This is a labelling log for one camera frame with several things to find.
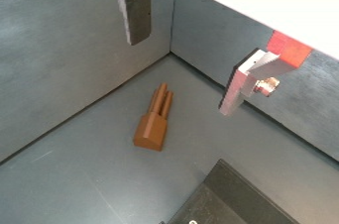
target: gray tabletop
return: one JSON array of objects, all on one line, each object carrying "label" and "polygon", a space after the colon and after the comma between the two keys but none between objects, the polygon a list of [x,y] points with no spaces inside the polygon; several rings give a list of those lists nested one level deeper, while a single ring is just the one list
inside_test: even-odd
[{"label": "gray tabletop", "polygon": [[[174,92],[161,153],[134,148],[153,89]],[[156,62],[0,167],[5,224],[168,221],[222,158],[300,223],[337,223],[337,165],[173,56]]]}]

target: metal bracket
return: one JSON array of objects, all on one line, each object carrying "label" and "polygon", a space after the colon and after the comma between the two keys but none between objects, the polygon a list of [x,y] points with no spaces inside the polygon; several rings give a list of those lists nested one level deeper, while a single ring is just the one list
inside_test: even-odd
[{"label": "metal bracket", "polygon": [[133,46],[150,35],[150,0],[117,0],[128,43]]},{"label": "metal bracket", "polygon": [[236,68],[220,112],[226,116],[232,115],[244,99],[256,92],[268,97],[278,85],[278,80],[273,76],[290,70],[293,67],[282,62],[277,55],[256,50]]}]

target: red tag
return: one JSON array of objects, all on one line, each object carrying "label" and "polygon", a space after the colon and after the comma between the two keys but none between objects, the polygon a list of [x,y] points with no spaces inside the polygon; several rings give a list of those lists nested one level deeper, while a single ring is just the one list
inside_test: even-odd
[{"label": "red tag", "polygon": [[278,31],[273,31],[266,43],[266,50],[278,55],[278,59],[292,67],[300,68],[312,48]]}]

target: black object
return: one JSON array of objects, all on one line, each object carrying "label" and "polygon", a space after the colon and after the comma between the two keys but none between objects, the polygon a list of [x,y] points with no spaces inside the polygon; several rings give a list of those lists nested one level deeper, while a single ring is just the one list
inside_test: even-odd
[{"label": "black object", "polygon": [[226,162],[218,160],[168,224],[190,223],[294,224],[297,222]]}]

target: bolt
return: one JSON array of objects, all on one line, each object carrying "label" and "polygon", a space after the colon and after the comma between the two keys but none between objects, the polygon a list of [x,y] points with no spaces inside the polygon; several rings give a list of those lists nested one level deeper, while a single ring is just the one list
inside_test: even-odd
[{"label": "bolt", "polygon": [[260,92],[265,97],[276,90],[278,86],[278,80],[274,77],[269,77],[256,82],[253,92]]}]

